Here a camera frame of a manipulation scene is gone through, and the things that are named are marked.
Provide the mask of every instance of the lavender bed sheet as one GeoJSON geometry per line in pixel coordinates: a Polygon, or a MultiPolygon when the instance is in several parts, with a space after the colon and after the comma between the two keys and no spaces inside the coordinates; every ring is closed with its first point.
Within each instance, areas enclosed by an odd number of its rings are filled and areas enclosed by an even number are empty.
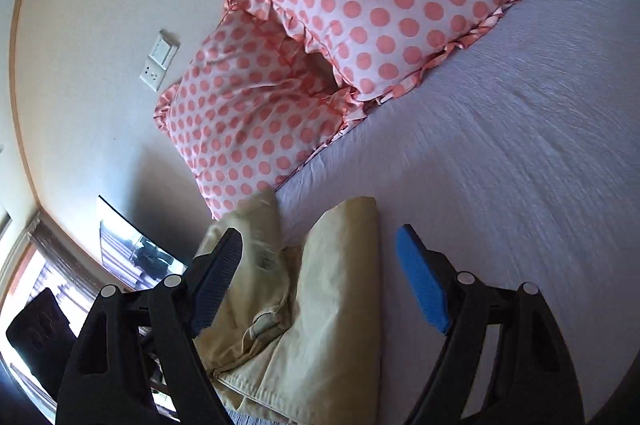
{"type": "MultiPolygon", "coordinates": [[[[587,417],[631,365],[640,348],[639,4],[524,0],[278,192],[290,243],[343,199],[377,199],[380,424],[405,420],[444,343],[396,261],[404,223],[485,283],[540,286],[587,417]]],[[[480,377],[490,368],[483,358],[480,377]]],[[[480,403],[474,391],[468,410],[480,403]]]]}

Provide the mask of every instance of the bed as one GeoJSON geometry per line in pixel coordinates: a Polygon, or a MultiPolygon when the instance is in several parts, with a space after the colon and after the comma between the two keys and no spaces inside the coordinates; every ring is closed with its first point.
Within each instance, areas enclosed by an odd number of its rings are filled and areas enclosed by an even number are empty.
{"type": "MultiPolygon", "coordinates": [[[[629,369],[640,347],[638,4],[524,0],[278,191],[291,243],[345,198],[378,202],[381,425],[405,420],[444,343],[396,261],[404,223],[486,283],[540,286],[588,419],[629,369]]],[[[476,389],[468,410],[481,404],[476,389]]]]}

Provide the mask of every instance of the metal screw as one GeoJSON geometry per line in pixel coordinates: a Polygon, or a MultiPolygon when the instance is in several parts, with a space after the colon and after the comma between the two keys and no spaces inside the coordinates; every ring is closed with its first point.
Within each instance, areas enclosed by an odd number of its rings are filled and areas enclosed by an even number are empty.
{"type": "Polygon", "coordinates": [[[164,279],[164,285],[168,288],[175,288],[178,284],[182,282],[182,277],[179,275],[169,275],[166,279],[164,279]]]}
{"type": "Polygon", "coordinates": [[[524,293],[529,294],[529,295],[537,295],[540,292],[540,290],[538,289],[538,286],[536,286],[532,282],[524,283],[522,285],[522,289],[523,289],[524,293]]]}
{"type": "Polygon", "coordinates": [[[469,285],[476,282],[476,278],[472,273],[469,273],[468,271],[461,271],[460,273],[458,273],[458,282],[460,282],[460,284],[469,285]]]}
{"type": "Polygon", "coordinates": [[[113,297],[116,294],[116,286],[113,284],[109,284],[100,290],[100,295],[104,298],[108,299],[109,297],[113,297]]]}

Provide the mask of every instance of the bed sheet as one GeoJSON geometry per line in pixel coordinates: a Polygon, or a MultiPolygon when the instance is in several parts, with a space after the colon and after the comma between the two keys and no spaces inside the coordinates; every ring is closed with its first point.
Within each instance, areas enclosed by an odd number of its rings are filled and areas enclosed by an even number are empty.
{"type": "MultiPolygon", "coordinates": [[[[343,199],[377,199],[380,424],[405,420],[444,343],[396,261],[394,236],[404,223],[485,283],[540,286],[572,354],[587,417],[631,365],[640,347],[638,4],[522,1],[278,192],[290,243],[343,199]]],[[[486,383],[490,369],[483,357],[478,380],[486,383]]],[[[468,411],[479,408],[480,393],[468,411]]]]}

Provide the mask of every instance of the wooden border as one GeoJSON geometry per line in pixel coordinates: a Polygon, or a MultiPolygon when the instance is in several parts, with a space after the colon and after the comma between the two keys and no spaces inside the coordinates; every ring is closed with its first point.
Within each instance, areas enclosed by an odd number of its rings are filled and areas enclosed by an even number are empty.
{"type": "Polygon", "coordinates": [[[14,131],[15,138],[18,142],[18,150],[20,151],[20,159],[22,161],[22,167],[24,173],[27,175],[31,194],[36,202],[36,205],[40,207],[40,198],[36,190],[33,177],[31,176],[31,169],[27,161],[27,153],[24,150],[24,142],[22,140],[22,132],[20,131],[20,119],[18,118],[18,101],[15,94],[15,43],[18,34],[18,20],[20,18],[20,9],[22,8],[22,0],[15,0],[14,2],[14,14],[11,19],[11,31],[9,34],[9,96],[11,99],[11,113],[14,119],[14,131]]]}

